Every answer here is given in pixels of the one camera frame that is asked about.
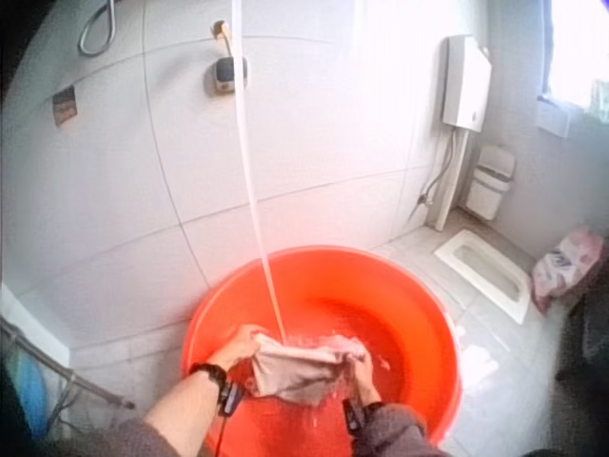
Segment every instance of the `towel rack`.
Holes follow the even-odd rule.
[[[116,14],[114,11],[114,3],[120,0],[107,0],[106,4],[101,6],[93,15],[89,18],[83,31],[78,39],[78,50],[81,54],[86,57],[95,57],[108,50],[112,41],[114,41],[114,35],[116,35]],[[88,50],[85,43],[87,42],[88,33],[95,21],[108,10],[108,34],[106,35],[106,43],[104,43],[98,50]]]
[[[57,417],[57,414],[60,411],[60,407],[61,407],[62,403],[68,397],[69,390],[71,389],[72,386],[81,387],[81,388],[97,395],[98,397],[103,398],[108,403],[110,403],[112,405],[116,405],[117,407],[124,407],[126,409],[135,409],[135,404],[133,404],[131,401],[126,400],[124,397],[121,397],[120,395],[116,395],[114,393],[108,392],[104,388],[99,387],[99,386],[93,384],[92,382],[87,381],[86,379],[82,378],[81,376],[77,375],[76,373],[74,373],[74,371],[72,369],[66,368],[63,365],[55,362],[53,359],[48,357],[48,355],[45,354],[42,350],[40,350],[35,345],[33,345],[23,335],[23,333],[21,332],[21,330],[18,327],[9,323],[4,318],[2,318],[0,320],[0,322],[2,323],[2,327],[1,327],[2,331],[5,331],[7,333],[7,335],[10,337],[10,342],[8,344],[9,347],[7,348],[7,350],[10,350],[10,347],[12,345],[19,346],[22,350],[24,350],[29,355],[31,355],[35,360],[37,360],[44,366],[50,368],[55,373],[57,373],[59,376],[63,377],[64,379],[66,379],[68,381],[68,385],[66,388],[64,388],[64,392],[61,395],[60,401],[57,402],[57,405],[55,406],[55,409],[53,410],[53,413],[51,414],[51,417],[49,420],[50,424],[52,424],[52,422]]]

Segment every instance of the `wall tile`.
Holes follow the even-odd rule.
[[[134,401],[140,415],[146,414],[180,380],[179,349],[131,361]]]
[[[230,8],[226,0],[146,0],[144,48],[213,40],[210,29],[216,21],[232,22]]]
[[[410,111],[401,70],[375,79],[332,46],[303,41],[249,39],[244,53],[259,197],[405,168]]]
[[[280,37],[348,44],[353,35],[355,0],[263,0],[243,2],[243,36]],[[146,50],[212,39],[218,20],[232,26],[226,0],[147,0]]]
[[[69,354],[69,365],[74,369],[82,370],[124,362],[128,358],[128,342],[121,339],[101,345],[74,348]]]
[[[348,43],[357,0],[245,0],[244,36]]]
[[[105,53],[89,58],[79,54],[78,38],[88,19],[103,3],[95,0],[55,2],[33,36],[7,92],[3,130],[19,126],[25,117],[57,90],[107,65],[142,52],[144,0],[116,4],[116,36]],[[89,48],[105,41],[103,15],[91,28]]]
[[[45,103],[3,148],[5,272],[15,294],[177,224],[146,112],[141,58],[76,85],[78,115]]]
[[[105,367],[82,369],[78,374],[116,395],[132,398],[133,376],[128,361]]]
[[[258,257],[249,207],[191,221],[184,225],[184,231],[212,286]]]
[[[387,241],[402,177],[387,173],[263,201],[266,250],[316,244],[371,248]],[[185,231],[212,284],[258,257],[248,207],[193,221]]]
[[[181,322],[133,336],[128,339],[129,357],[134,359],[157,352],[181,348],[187,334],[187,329],[188,322]]]
[[[424,224],[427,217],[427,207],[425,205],[415,207],[417,206],[419,195],[421,195],[428,183],[436,176],[433,171],[432,167],[425,167],[421,169],[409,169],[406,172],[391,238],[396,238]]]
[[[403,171],[272,198],[261,204],[269,251],[301,245],[371,248],[389,238]]]
[[[189,43],[146,56],[156,138],[182,221],[247,201],[235,99],[213,93],[216,43]]]
[[[124,338],[188,319],[206,291],[180,228],[97,256],[20,297],[70,347]]]
[[[64,68],[60,86],[65,87],[74,81],[121,60],[141,54],[142,26],[145,0],[127,0],[115,4],[116,36],[109,49],[95,57],[86,57],[78,51],[77,43],[85,24],[102,5],[96,0],[75,1],[76,20],[71,26],[75,29],[76,41],[66,43],[69,65]],[[98,50],[106,43],[108,17],[104,13],[90,28],[86,49]]]

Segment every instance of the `white tile wall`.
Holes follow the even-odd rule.
[[[116,36],[110,49],[94,58],[80,55],[80,33],[103,2],[58,0],[29,43],[15,73],[3,109],[3,131],[20,125],[33,109],[57,90],[103,67],[142,52],[144,0],[116,4]],[[105,41],[108,27],[103,15],[91,28],[89,48]]]
[[[420,227],[427,216],[428,208],[425,205],[417,207],[421,195],[436,176],[432,167],[409,169],[406,171],[398,212],[393,223],[391,238],[396,238],[408,231]]]
[[[397,81],[373,81],[329,45],[247,40],[246,113],[258,194],[267,198],[403,169],[408,111]]]
[[[222,56],[214,42],[187,43],[146,56],[152,120],[182,221],[247,201],[235,100],[213,93],[209,73]]]
[[[211,27],[216,21],[226,20],[230,25],[230,8],[226,0],[147,0],[144,49],[211,40]]]
[[[262,202],[266,250],[377,246],[389,236],[402,178],[403,172],[387,173]],[[248,207],[193,221],[185,230],[211,284],[258,257]]]
[[[243,35],[349,45],[357,3],[359,0],[244,0]],[[230,1],[147,0],[146,50],[212,39],[210,29],[218,20],[232,25]]]
[[[208,79],[225,52],[209,28],[230,23],[230,2],[120,2],[116,40],[93,59],[76,41],[101,2],[75,2],[57,2],[7,97],[3,215],[5,279],[81,347],[187,317],[204,279],[180,231],[167,228],[187,222],[212,283],[258,252],[234,99],[215,96]],[[244,1],[246,113],[268,250],[370,248],[394,223],[422,222],[417,213],[403,226],[442,150],[440,42],[467,31],[483,42],[484,17],[482,0]],[[79,114],[57,129],[49,97],[76,80]],[[130,353],[164,344],[143,338]]]
[[[80,372],[179,349],[186,337],[187,328],[188,322],[184,321],[143,331],[127,338],[73,348],[69,366]]]
[[[76,347],[184,321],[205,292],[182,230],[171,228],[99,255],[21,300],[43,324],[48,314],[60,316],[69,334],[57,336]]]
[[[155,152],[142,58],[76,84],[78,115],[50,102],[3,148],[5,273],[16,295],[64,268],[177,224]]]

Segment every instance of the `water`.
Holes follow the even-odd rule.
[[[243,47],[241,41],[242,31],[242,11],[241,11],[241,0],[232,0],[232,22],[233,22],[233,62],[235,65],[235,103],[237,105],[237,130],[239,133],[239,145],[241,149],[241,156],[244,162],[244,175],[246,178],[247,188],[247,199],[249,200],[249,210],[251,212],[252,223],[254,225],[254,232],[256,234],[256,245],[258,246],[258,253],[260,254],[260,260],[263,264],[263,270],[265,272],[266,284],[268,285],[268,293],[270,300],[273,304],[273,311],[275,312],[275,318],[277,319],[277,325],[282,336],[282,341],[285,344],[285,328],[284,320],[282,319],[282,313],[279,309],[279,303],[277,302],[277,293],[275,292],[275,285],[273,283],[273,275],[270,271],[270,265],[268,263],[268,255],[266,254],[265,244],[263,242],[262,230],[260,228],[260,217],[258,212],[258,200],[256,198],[256,192],[254,189],[254,183],[252,180],[251,165],[249,162],[249,142],[247,135],[247,124],[246,124],[246,103],[244,98],[245,84],[244,84],[244,70],[243,70]]]

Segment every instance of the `pink plastic bag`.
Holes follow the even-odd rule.
[[[588,227],[576,228],[537,262],[533,296],[541,312],[548,310],[551,298],[573,288],[599,261],[602,244],[602,237]]]

